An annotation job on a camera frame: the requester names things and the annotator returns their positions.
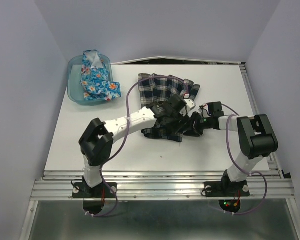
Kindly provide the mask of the navy plaid pleated skirt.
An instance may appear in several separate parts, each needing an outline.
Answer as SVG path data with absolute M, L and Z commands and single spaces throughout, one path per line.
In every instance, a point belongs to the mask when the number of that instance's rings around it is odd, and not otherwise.
M 189 98 L 195 100 L 201 86 L 195 84 L 189 79 L 183 81 L 176 80 L 176 77 L 159 77 L 157 74 L 140 73 L 138 75 L 138 90 L 140 94 L 141 107 L 145 107 L 153 102 L 164 102 L 173 95 L 184 96 L 186 93 L 185 86 L 189 90 Z M 152 128 L 141 130 L 144 137 L 153 140 L 168 140 L 177 143 L 182 142 L 183 134 L 181 132 L 169 133 L 163 125 L 156 124 Z

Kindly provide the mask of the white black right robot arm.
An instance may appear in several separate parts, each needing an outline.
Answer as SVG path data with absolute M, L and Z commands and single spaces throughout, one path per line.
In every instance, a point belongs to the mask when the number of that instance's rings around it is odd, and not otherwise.
M 200 137 L 204 130 L 225 131 L 227 152 L 230 148 L 230 132 L 238 134 L 240 152 L 230 157 L 232 166 L 224 171 L 220 181 L 206 181 L 203 193 L 206 197 L 228 197 L 237 193 L 249 196 L 247 178 L 256 174 L 255 166 L 276 152 L 277 137 L 267 115 L 239 116 L 237 112 L 225 115 L 221 102 L 209 102 L 194 112 L 184 129 L 184 135 Z

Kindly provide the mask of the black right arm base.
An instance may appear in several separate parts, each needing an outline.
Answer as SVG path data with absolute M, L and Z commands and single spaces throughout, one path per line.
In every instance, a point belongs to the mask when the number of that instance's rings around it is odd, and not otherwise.
M 250 191 L 246 180 L 240 182 L 230 181 L 223 176 L 220 181 L 206 181 L 201 195 L 207 198 L 249 197 Z

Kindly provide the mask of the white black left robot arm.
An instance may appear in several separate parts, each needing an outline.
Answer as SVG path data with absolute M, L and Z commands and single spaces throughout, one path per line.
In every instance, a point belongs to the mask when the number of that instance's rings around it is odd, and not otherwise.
M 78 143 L 84 157 L 84 191 L 90 197 L 101 193 L 102 167 L 111 159 L 113 144 L 123 139 L 124 145 L 130 134 L 155 125 L 163 125 L 173 133 L 179 132 L 189 119 L 188 113 L 196 107 L 192 99 L 173 95 L 169 100 L 153 102 L 128 116 L 113 120 L 93 119 Z

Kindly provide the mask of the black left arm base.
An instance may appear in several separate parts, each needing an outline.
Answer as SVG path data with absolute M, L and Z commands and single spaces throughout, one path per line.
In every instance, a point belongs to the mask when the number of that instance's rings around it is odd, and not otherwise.
M 89 187 L 85 181 L 71 182 L 72 198 L 74 199 L 115 199 L 115 195 L 104 184 L 101 183 L 95 187 Z

